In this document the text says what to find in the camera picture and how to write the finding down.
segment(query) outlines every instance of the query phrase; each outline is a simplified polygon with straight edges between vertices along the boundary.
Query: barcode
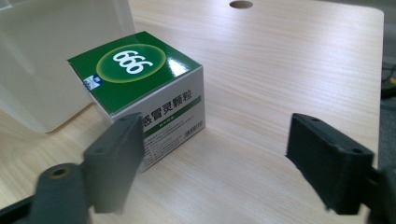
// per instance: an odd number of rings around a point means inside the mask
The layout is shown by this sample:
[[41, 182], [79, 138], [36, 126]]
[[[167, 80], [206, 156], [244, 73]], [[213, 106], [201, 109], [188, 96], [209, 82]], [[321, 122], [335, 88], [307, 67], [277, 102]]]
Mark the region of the barcode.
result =
[[192, 133], [194, 133], [197, 129], [199, 129], [203, 125], [202, 121], [199, 121], [197, 124], [195, 124], [192, 128], [190, 128], [186, 133], [184, 134], [184, 137], [189, 137]]

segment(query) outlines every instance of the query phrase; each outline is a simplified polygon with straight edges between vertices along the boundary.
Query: light wood surface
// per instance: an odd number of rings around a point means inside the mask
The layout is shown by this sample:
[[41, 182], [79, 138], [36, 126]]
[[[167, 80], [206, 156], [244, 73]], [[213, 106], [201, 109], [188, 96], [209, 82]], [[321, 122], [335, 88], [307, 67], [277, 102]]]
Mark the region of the light wood surface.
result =
[[[323, 119], [377, 152], [382, 12], [315, 1], [134, 0], [148, 31], [205, 69], [206, 128], [138, 174], [123, 215], [94, 223], [363, 223], [326, 212], [285, 157], [294, 112]], [[107, 127], [92, 105], [53, 133], [0, 112], [0, 207]]]

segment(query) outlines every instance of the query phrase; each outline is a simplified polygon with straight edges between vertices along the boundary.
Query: green and white box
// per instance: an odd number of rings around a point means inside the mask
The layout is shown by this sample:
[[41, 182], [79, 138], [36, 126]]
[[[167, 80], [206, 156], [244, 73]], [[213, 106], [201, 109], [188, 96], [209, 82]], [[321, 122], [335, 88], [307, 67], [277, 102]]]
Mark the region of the green and white box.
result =
[[68, 61], [110, 121], [142, 114], [141, 171], [205, 127], [203, 67], [147, 32]]

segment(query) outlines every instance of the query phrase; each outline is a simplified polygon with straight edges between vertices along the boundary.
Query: translucent plastic box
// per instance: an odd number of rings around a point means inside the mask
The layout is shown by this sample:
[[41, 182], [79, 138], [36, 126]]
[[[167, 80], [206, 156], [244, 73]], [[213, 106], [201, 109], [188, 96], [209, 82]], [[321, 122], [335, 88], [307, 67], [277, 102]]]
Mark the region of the translucent plastic box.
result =
[[91, 101], [67, 59], [131, 34], [128, 0], [0, 0], [0, 109], [54, 130]]

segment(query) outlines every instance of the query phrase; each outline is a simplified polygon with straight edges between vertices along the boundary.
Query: box top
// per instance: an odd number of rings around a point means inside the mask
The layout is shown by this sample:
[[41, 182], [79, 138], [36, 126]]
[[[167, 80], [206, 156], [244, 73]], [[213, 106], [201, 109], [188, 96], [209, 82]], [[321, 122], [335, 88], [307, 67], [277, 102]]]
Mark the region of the box top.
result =
[[67, 61], [108, 114], [201, 66], [147, 32], [126, 36]]

